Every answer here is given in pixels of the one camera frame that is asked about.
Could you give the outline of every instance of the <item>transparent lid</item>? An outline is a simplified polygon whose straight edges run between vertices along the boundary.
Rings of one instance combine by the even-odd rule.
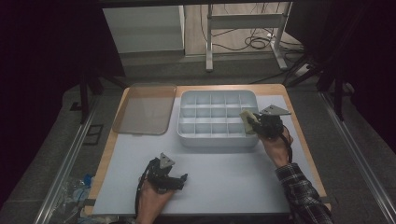
[[[130,87],[113,123],[116,133],[163,134],[172,114],[177,86],[142,83]]]

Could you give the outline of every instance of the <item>human hand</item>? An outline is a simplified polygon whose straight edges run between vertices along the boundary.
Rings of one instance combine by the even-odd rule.
[[[290,136],[289,130],[285,127],[283,128],[283,135],[289,140],[290,144],[293,142],[293,138]],[[260,140],[262,140],[265,151],[274,162],[276,168],[289,164],[288,148],[282,138],[278,137],[269,139],[259,134],[258,136]]]
[[[164,194],[160,194],[146,179],[140,192],[139,213],[136,222],[138,224],[153,223],[174,193],[174,190],[169,189]]]

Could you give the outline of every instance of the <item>white compartment tray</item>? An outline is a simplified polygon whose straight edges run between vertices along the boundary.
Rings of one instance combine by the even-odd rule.
[[[186,147],[254,147],[239,114],[259,113],[252,91],[185,91],[181,95],[177,133]]]

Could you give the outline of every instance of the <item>wire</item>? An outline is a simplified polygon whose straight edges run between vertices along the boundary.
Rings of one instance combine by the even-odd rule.
[[[279,137],[283,140],[283,142],[286,145],[286,148],[288,149],[288,155],[289,155],[289,163],[293,162],[293,150],[291,149],[291,138],[290,138],[290,133],[289,133],[289,129],[283,125],[283,128],[285,128],[288,131],[289,134],[289,140],[285,137],[285,135],[283,135],[283,133],[281,133],[279,135]]]
[[[289,72],[286,74],[285,79],[283,79],[283,82],[282,82],[283,85],[286,85],[286,83],[287,83],[287,81],[288,81],[288,79],[289,79],[289,77],[290,77],[290,74],[292,74],[292,72],[294,72],[294,69],[295,69],[302,61],[306,60],[306,58],[307,58],[307,54],[304,53],[304,55],[303,55],[299,60],[297,60],[297,62],[294,63],[294,65],[290,68]]]
[[[137,190],[136,190],[136,196],[134,197],[134,212],[137,217],[137,214],[139,212],[139,201],[140,201],[140,192],[143,187],[143,183],[146,180],[146,175],[149,171],[149,167],[154,163],[154,160],[150,161],[148,163],[148,166],[146,167],[145,171],[143,172],[142,176],[140,176],[139,184],[137,185]]]
[[[279,77],[279,76],[282,76],[283,74],[285,74],[285,73],[287,73],[287,72],[289,72],[289,70],[288,70],[288,71],[281,72],[281,73],[278,73],[278,74],[273,75],[273,76],[270,76],[270,77],[265,77],[265,78],[262,78],[262,79],[259,79],[259,80],[250,82],[250,83],[248,83],[248,84],[255,84],[255,83],[258,83],[258,82],[261,82],[261,81],[265,81],[265,80],[271,79],[271,78],[273,78],[273,77]]]
[[[280,42],[282,42],[284,44],[289,44],[289,45],[302,45],[302,44],[297,44],[297,43],[289,43],[289,42],[285,42],[285,41],[280,41]]]
[[[280,2],[277,3],[276,12],[279,10]]]
[[[298,60],[297,60],[297,61],[292,61],[290,58],[288,58],[288,55],[289,55],[289,54],[304,54],[304,52],[285,53],[285,59],[286,59],[286,60],[288,60],[288,61],[291,62],[291,63],[297,63]]]
[[[253,9],[251,9],[250,14],[257,7],[257,5],[258,4],[256,3],[255,7]],[[262,13],[265,12],[267,6],[268,6],[268,3],[262,5]],[[202,6],[200,6],[200,22],[201,22],[202,35],[203,35],[205,41],[207,42],[207,38],[205,36],[204,26],[203,26]],[[216,35],[211,35],[211,36],[215,37],[215,36],[219,36],[219,35],[224,35],[224,34],[230,33],[230,32],[235,31],[235,30],[238,30],[238,29],[228,30],[228,31],[225,31],[223,33],[216,34]],[[242,49],[247,49],[249,47],[252,47],[253,49],[265,49],[271,43],[272,37],[271,38],[265,38],[265,37],[255,36],[256,34],[258,34],[258,33],[256,33],[257,30],[258,29],[254,29],[253,32],[250,31],[250,36],[245,39],[245,46],[240,48],[240,49],[231,49],[231,48],[228,48],[228,47],[220,45],[220,44],[212,44],[212,45],[213,46],[218,46],[218,47],[221,47],[221,48],[224,48],[224,49],[232,50],[232,51],[239,51],[239,50],[242,50]]]

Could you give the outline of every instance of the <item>plaid shirt sleeve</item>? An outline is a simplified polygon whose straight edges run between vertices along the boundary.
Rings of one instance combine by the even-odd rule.
[[[333,223],[332,214],[297,163],[278,168],[276,175],[289,201],[294,223]]]

